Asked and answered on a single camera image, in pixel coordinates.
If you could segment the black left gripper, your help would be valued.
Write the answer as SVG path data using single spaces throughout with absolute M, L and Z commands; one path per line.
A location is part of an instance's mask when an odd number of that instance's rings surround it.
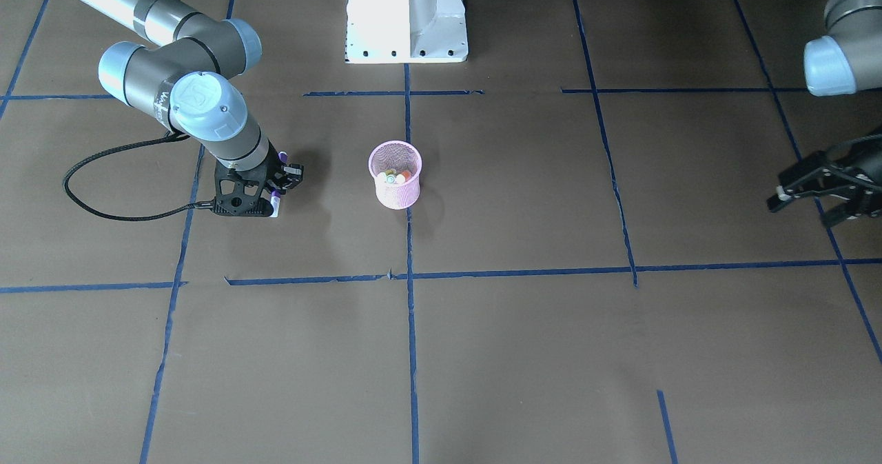
M 775 193 L 766 200 L 769 212 L 780 212 L 797 199 L 834 194 L 845 202 L 820 216 L 824 228 L 861 216 L 879 218 L 880 137 L 881 128 L 875 128 L 863 137 L 815 151 L 782 171 Z

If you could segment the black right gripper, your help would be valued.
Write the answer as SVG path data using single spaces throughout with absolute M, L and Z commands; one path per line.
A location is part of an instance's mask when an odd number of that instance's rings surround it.
M 293 190 L 303 179 L 299 163 L 281 163 L 270 155 L 255 168 L 236 170 L 217 161 L 212 213 L 232 218 L 270 218 L 271 191 Z

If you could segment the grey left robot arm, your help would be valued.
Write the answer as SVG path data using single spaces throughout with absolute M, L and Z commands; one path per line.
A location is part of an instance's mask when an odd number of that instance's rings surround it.
M 879 89 L 881 85 L 881 0 L 828 0 L 826 32 L 804 46 L 807 89 L 833 97 Z M 881 207 L 880 129 L 828 149 L 810 153 L 778 176 L 769 212 L 810 197 L 834 196 L 838 206 L 822 212 L 820 222 L 833 228 L 844 221 L 878 218 Z

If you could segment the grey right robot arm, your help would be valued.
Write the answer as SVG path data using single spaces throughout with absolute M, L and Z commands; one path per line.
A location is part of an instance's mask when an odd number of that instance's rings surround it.
M 249 111 L 234 77 L 258 65 L 263 46 L 252 25 L 215 20 L 182 0 L 79 0 L 154 44 L 120 42 L 102 54 L 102 87 L 151 116 L 161 143 L 196 139 L 216 161 L 215 195 L 185 210 L 234 218 L 275 218 L 303 178 Z

